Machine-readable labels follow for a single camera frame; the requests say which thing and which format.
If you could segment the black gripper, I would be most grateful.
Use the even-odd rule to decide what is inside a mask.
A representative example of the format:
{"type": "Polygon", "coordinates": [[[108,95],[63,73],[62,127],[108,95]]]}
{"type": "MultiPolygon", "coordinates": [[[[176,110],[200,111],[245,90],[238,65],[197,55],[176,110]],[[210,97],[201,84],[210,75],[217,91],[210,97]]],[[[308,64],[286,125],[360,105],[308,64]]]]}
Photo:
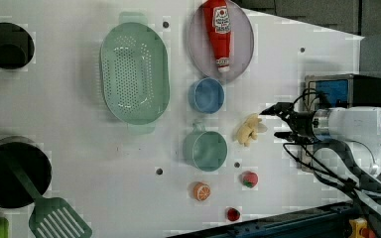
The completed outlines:
{"type": "MultiPolygon", "coordinates": [[[[277,102],[264,109],[261,115],[277,116],[293,110],[292,102],[277,102]]],[[[275,132],[274,136],[283,140],[293,140],[298,143],[311,143],[316,136],[313,132],[314,112],[291,112],[287,124],[291,132],[275,132]]]]}

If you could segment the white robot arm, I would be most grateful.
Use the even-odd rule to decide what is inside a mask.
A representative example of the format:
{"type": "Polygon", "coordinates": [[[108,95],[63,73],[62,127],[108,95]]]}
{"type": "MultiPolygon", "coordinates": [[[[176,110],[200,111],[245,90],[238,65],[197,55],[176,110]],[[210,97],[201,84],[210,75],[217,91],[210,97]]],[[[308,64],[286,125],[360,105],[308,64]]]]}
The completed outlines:
{"type": "Polygon", "coordinates": [[[300,146],[311,158],[307,167],[322,183],[358,202],[381,219],[381,107],[324,108],[297,112],[291,102],[262,111],[290,130],[277,132],[286,145],[300,146]]]}

